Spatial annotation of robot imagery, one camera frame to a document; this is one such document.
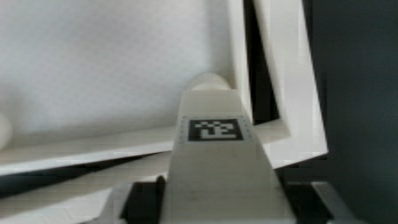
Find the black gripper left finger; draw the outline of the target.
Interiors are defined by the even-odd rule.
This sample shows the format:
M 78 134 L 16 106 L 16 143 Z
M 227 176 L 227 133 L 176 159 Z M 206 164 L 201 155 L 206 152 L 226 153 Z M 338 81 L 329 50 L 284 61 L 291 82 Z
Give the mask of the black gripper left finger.
M 160 224 L 165 177 L 112 188 L 100 216 L 87 224 Z

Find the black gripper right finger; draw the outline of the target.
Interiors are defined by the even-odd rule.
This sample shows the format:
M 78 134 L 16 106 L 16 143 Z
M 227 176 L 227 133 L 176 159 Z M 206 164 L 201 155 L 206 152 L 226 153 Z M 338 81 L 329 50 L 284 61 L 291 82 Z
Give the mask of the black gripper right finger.
M 368 224 L 354 215 L 329 182 L 288 182 L 284 192 L 297 224 Z

